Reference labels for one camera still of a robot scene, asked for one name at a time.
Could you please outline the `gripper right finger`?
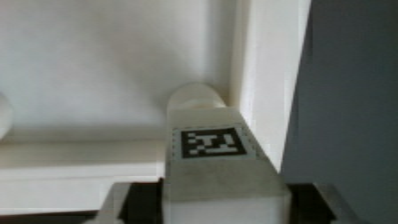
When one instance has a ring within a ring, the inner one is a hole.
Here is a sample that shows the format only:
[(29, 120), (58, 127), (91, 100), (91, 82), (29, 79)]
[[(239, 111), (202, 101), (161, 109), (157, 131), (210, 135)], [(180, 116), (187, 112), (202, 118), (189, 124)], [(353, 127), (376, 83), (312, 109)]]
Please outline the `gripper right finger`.
[(289, 187), (290, 224), (369, 224), (331, 184), (296, 183)]

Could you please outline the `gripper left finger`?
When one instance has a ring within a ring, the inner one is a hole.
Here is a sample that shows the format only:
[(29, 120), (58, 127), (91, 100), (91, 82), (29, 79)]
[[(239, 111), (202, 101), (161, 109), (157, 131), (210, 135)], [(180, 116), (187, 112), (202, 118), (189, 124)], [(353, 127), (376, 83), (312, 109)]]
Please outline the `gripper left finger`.
[(162, 183), (116, 183), (95, 224), (164, 224)]

